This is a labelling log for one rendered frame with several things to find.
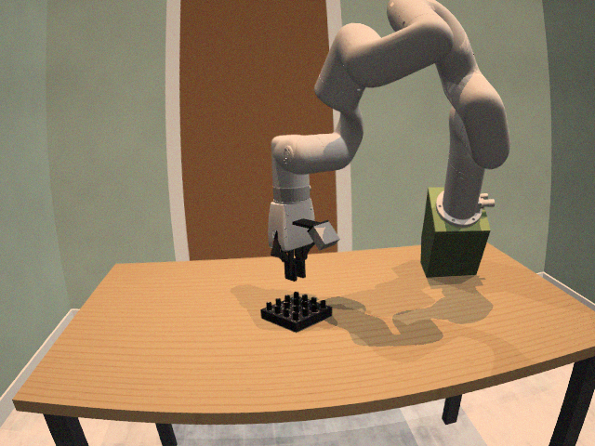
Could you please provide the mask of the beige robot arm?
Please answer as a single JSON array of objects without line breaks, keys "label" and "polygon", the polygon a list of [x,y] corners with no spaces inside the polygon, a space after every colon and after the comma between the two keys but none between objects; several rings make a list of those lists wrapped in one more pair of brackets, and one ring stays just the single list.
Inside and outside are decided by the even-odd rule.
[{"label": "beige robot arm", "polygon": [[396,33],[383,38],[361,23],[338,31],[314,87],[321,102],[340,112],[337,127],[333,134],[271,141],[273,200],[308,200],[309,174],[340,170],[351,162],[364,135],[359,101],[365,87],[393,83],[435,63],[452,104],[446,179],[436,209],[450,225],[472,226],[482,208],[495,206],[494,199],[481,194],[485,169],[498,168],[509,156],[503,102],[480,72],[461,24],[439,2],[390,0],[387,16]]}]

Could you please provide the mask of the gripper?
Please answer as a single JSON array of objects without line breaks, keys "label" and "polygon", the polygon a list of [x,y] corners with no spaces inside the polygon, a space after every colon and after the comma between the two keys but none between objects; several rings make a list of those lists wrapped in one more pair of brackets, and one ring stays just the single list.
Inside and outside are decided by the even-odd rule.
[{"label": "gripper", "polygon": [[268,227],[271,256],[284,262],[284,276],[292,282],[298,277],[306,278],[305,260],[315,245],[307,228],[293,225],[293,221],[302,218],[315,221],[311,198],[299,202],[273,200],[271,203]]}]

